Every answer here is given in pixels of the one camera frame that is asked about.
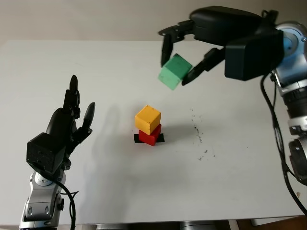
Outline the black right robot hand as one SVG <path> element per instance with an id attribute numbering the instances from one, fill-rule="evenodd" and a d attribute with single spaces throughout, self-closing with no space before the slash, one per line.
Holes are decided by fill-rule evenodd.
<path id="1" fill-rule="evenodd" d="M 158 32 L 164 37 L 161 54 L 161 66 L 171 56 L 173 44 L 194 35 L 194 39 L 222 46 L 208 51 L 203 60 L 183 78 L 182 85 L 196 79 L 202 72 L 210 71 L 225 59 L 226 45 L 234 40 L 252 35 L 260 26 L 262 18 L 254 13 L 223 7 L 209 6 L 190 13 L 189 19 Z"/>

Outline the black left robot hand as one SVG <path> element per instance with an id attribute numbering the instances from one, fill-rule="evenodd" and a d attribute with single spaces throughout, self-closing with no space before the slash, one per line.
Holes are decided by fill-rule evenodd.
<path id="1" fill-rule="evenodd" d="M 71 166 L 69 160 L 74 149 L 81 144 L 91 133 L 91 124 L 94 118 L 95 103 L 87 107 L 83 124 L 77 128 L 76 120 L 80 118 L 81 110 L 78 79 L 73 75 L 69 88 L 65 92 L 62 108 L 58 108 L 52 115 L 47 127 L 47 133 L 55 137 L 65 148 L 64 155 L 60 160 L 60 166 L 68 170 Z"/>

